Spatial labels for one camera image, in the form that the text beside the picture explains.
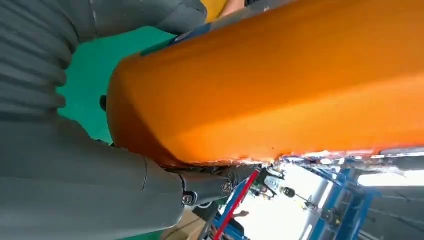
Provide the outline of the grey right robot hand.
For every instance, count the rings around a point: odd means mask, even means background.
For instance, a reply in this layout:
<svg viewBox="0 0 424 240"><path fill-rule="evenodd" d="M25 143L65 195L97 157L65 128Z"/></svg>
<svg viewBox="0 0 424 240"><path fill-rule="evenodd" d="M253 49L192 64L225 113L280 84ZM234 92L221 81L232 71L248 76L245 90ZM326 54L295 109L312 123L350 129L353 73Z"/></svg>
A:
<svg viewBox="0 0 424 240"><path fill-rule="evenodd" d="M92 139L58 114L79 44L152 26L202 25L198 0L3 0L0 3L0 237L116 240L175 226L186 206L225 198L255 166L172 172Z"/></svg>

